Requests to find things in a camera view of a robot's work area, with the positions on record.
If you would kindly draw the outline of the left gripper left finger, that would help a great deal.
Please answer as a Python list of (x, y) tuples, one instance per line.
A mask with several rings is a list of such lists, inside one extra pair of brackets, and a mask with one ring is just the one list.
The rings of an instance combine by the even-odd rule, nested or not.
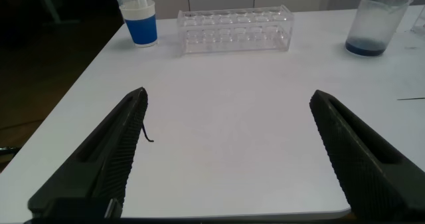
[(33, 218), (121, 217), (147, 105), (143, 87), (126, 94), (29, 199)]

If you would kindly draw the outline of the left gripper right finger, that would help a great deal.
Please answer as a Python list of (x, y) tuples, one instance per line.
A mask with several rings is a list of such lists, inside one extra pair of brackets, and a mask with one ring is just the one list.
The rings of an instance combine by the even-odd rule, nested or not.
[(309, 102), (347, 202), (362, 221), (424, 222), (424, 171), (336, 97)]

